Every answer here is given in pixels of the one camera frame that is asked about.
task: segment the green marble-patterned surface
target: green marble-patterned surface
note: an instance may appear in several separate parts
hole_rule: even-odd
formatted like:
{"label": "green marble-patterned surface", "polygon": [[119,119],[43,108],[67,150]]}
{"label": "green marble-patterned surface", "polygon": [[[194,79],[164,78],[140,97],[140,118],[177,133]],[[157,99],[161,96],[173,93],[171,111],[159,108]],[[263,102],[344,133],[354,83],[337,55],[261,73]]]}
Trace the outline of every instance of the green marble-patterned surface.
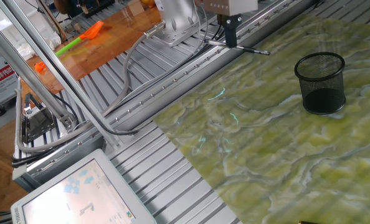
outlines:
{"label": "green marble-patterned surface", "polygon": [[[305,16],[154,121],[244,223],[370,223],[370,26]],[[294,65],[344,57],[346,106],[306,112]]]}

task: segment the white device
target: white device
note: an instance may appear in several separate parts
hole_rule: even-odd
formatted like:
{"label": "white device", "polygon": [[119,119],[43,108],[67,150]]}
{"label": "white device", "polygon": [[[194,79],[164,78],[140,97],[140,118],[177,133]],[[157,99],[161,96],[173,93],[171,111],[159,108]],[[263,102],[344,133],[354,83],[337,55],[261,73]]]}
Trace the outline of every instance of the white device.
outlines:
{"label": "white device", "polygon": [[102,150],[97,149],[11,207],[15,224],[155,224]]}

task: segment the black mesh pencil holder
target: black mesh pencil holder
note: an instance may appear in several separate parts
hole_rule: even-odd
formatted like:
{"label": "black mesh pencil holder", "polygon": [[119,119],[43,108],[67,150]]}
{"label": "black mesh pencil holder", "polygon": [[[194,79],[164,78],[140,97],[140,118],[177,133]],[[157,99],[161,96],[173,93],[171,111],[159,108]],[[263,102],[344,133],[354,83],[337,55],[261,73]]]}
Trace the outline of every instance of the black mesh pencil holder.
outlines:
{"label": "black mesh pencil holder", "polygon": [[321,52],[297,62],[295,73],[300,81],[304,108],[314,114],[331,114],[346,103],[343,84],[344,59]]}

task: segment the screen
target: screen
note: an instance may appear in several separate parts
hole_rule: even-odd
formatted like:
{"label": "screen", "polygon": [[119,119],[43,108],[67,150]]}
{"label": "screen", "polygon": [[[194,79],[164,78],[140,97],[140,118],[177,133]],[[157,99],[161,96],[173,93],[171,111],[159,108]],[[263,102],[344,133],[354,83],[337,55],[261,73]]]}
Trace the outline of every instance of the screen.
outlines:
{"label": "screen", "polygon": [[95,160],[23,206],[28,224],[130,224],[135,217]]}

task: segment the orange handle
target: orange handle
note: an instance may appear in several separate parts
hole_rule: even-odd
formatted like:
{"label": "orange handle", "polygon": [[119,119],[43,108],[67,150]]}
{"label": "orange handle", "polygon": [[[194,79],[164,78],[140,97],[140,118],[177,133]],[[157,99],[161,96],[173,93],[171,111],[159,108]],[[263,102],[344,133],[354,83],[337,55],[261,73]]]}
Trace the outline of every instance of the orange handle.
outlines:
{"label": "orange handle", "polygon": [[36,68],[37,72],[41,72],[45,68],[45,63],[44,62],[37,63],[34,67]]}

